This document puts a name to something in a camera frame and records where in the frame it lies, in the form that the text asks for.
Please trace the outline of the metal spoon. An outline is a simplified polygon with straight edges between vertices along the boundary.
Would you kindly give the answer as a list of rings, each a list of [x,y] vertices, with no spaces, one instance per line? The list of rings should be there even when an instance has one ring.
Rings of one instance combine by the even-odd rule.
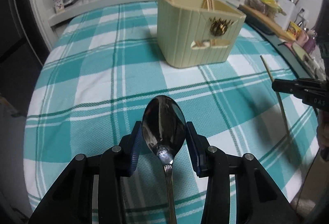
[[[154,97],[144,110],[142,134],[154,155],[160,160],[166,180],[169,223],[176,223],[173,193],[173,161],[186,137],[186,120],[178,104],[170,97]]]

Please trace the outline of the purple cup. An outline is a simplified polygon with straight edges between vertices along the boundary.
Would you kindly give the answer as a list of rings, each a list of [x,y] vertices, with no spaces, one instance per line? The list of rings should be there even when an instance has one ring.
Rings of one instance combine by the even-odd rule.
[[[311,54],[316,47],[316,36],[309,37],[308,41],[304,44],[303,49]]]

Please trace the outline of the yellow cartoon cup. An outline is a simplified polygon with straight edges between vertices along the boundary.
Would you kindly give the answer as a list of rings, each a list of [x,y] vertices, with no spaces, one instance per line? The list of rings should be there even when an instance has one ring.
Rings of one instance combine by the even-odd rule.
[[[287,33],[293,38],[296,39],[298,35],[301,33],[302,29],[295,24],[293,21],[289,22]]]

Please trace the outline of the wooden cutting board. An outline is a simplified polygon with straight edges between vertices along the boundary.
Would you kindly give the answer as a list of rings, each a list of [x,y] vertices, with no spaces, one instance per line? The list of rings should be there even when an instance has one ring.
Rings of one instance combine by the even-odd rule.
[[[288,34],[285,30],[283,30],[276,22],[259,11],[252,9],[249,6],[240,4],[238,9],[245,13],[250,18],[255,19],[257,22],[261,23],[263,26],[266,26],[272,33],[274,33],[277,37],[288,41],[289,43],[295,42],[295,38]]]

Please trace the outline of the white knife block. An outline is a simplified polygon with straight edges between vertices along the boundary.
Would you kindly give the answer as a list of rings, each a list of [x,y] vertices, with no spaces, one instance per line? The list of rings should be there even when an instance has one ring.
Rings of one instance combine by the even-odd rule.
[[[283,30],[287,30],[290,21],[293,21],[297,16],[298,9],[296,5],[290,0],[278,0],[278,4],[286,15],[277,13],[274,21],[278,24]]]

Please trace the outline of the fruit basket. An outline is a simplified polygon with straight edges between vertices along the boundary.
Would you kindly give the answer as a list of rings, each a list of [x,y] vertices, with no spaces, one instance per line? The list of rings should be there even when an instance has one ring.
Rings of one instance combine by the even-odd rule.
[[[259,11],[268,18],[274,19],[277,14],[287,15],[275,0],[244,0],[244,4]]]

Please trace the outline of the cream utensil holder box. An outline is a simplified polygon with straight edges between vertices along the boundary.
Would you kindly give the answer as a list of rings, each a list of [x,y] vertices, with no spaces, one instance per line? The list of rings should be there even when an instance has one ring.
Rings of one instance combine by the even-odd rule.
[[[245,22],[240,10],[214,0],[158,0],[157,42],[175,68],[225,62]]]

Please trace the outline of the teal white checkered tablecloth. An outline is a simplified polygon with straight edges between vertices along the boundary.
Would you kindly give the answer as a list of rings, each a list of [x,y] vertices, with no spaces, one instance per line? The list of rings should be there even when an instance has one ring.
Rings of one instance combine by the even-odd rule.
[[[24,134],[24,176],[34,210],[71,160],[103,154],[141,121],[158,95],[226,154],[251,153],[290,206],[319,146],[315,110],[277,95],[293,71],[244,24],[227,60],[170,66],[157,42],[158,2],[115,5],[74,18],[36,83]],[[168,223],[165,173],[142,136],[136,170],[122,177],[126,223]],[[173,161],[176,223],[201,223],[208,178],[193,170],[186,142]]]

